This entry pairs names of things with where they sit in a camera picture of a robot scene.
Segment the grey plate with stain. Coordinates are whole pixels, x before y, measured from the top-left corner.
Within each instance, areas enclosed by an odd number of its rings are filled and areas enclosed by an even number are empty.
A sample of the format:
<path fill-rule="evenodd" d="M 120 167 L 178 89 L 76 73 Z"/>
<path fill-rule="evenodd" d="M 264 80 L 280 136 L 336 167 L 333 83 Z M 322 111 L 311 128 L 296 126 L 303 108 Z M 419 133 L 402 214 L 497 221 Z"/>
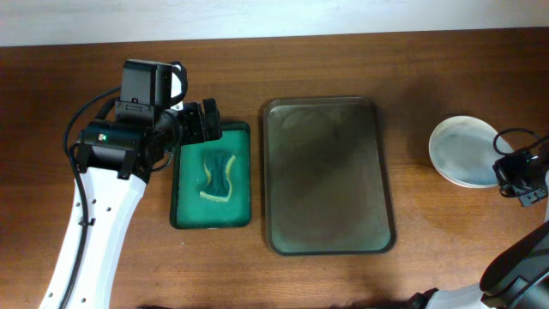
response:
<path fill-rule="evenodd" d="M 447 118 L 430 136 L 431 163 L 439 174 L 455 185 L 474 189 L 497 186 L 492 166 L 513 148 L 504 139 L 495 141 L 496 135 L 492 126 L 478 118 Z"/>

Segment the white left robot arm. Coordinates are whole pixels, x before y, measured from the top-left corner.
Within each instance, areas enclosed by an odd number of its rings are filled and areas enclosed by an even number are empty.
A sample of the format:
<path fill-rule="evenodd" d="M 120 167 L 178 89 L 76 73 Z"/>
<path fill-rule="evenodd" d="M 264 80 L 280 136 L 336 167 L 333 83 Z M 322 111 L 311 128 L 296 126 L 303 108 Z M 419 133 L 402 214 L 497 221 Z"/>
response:
<path fill-rule="evenodd" d="M 186 103 L 187 89 L 180 62 L 130 59 L 75 143 L 63 143 L 75 193 L 41 307 L 109 307 L 125 234 L 152 174 L 182 146 L 222 136 L 215 100 Z"/>

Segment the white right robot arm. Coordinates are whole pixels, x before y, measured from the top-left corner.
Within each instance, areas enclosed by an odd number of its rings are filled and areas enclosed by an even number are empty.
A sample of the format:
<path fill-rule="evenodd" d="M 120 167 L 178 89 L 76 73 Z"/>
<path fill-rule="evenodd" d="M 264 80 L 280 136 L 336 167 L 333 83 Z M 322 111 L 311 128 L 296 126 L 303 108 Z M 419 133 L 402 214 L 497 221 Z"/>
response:
<path fill-rule="evenodd" d="M 548 198 L 548 139 L 506 154 L 493 169 L 503 197 L 523 207 Z M 478 284 L 416 293 L 406 307 L 548 309 L 548 221 L 497 256 Z"/>

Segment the green yellow sponge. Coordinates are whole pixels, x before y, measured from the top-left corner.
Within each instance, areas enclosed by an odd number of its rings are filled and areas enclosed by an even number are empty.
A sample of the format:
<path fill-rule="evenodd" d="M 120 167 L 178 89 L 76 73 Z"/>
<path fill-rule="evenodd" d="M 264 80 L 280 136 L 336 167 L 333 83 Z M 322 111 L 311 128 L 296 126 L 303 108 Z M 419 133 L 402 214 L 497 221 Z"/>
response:
<path fill-rule="evenodd" d="M 200 197 L 217 203 L 228 203 L 232 197 L 231 170 L 236 156 L 221 150 L 205 153 L 203 168 L 207 183 L 200 191 Z"/>

